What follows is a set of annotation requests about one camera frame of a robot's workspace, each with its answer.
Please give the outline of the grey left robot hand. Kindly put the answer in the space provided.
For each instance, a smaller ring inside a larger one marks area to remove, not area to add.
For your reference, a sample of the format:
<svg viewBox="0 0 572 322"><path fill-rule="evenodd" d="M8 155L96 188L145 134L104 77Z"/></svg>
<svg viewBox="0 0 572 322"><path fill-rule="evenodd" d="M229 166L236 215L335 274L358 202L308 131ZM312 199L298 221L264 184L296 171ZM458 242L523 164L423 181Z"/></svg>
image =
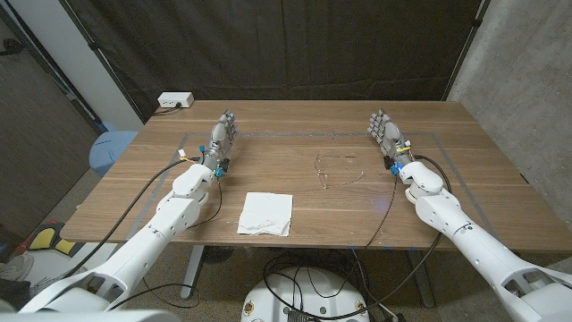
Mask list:
<svg viewBox="0 0 572 322"><path fill-rule="evenodd" d="M211 170L217 168L230 155L234 139L239 132L234 113L227 109L211 131L202 165Z"/></svg>

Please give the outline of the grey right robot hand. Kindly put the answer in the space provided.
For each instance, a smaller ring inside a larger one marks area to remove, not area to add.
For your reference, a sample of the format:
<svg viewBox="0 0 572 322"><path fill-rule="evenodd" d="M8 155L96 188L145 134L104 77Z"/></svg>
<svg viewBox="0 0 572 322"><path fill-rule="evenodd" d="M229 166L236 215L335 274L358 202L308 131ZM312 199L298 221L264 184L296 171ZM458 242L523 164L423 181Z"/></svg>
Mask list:
<svg viewBox="0 0 572 322"><path fill-rule="evenodd" d="M392 161L392 166L400 169L414 161L410 141L383 109L372 114L369 122L367 132L379 144L384 157Z"/></svg>

